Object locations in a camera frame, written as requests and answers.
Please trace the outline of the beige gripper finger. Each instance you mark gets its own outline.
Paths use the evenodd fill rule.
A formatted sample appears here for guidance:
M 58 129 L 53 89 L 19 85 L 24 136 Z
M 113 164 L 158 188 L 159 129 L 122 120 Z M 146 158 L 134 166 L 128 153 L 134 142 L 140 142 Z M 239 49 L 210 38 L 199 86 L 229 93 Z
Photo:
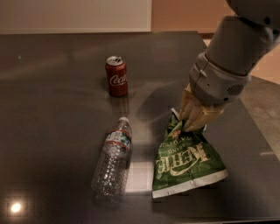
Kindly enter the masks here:
M 181 120 L 193 122 L 197 118 L 199 112 L 200 103 L 198 99 L 193 95 L 191 86 L 187 85 L 187 87 L 183 91 L 181 98 L 179 118 Z
M 185 121 L 183 131 L 189 132 L 194 130 L 199 130 L 206 124 L 215 120 L 217 117 L 221 116 L 224 112 L 226 105 L 204 105 L 199 103 L 199 113 L 197 118 L 193 122 Z

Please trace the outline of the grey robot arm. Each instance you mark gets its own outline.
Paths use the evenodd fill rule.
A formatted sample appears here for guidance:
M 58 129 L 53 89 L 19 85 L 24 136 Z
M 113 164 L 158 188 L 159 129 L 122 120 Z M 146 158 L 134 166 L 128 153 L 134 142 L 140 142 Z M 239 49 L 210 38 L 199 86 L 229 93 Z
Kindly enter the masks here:
M 184 89 L 182 130 L 198 130 L 239 98 L 261 58 L 279 44 L 280 0 L 227 0 L 225 16 L 208 48 L 195 60 Z

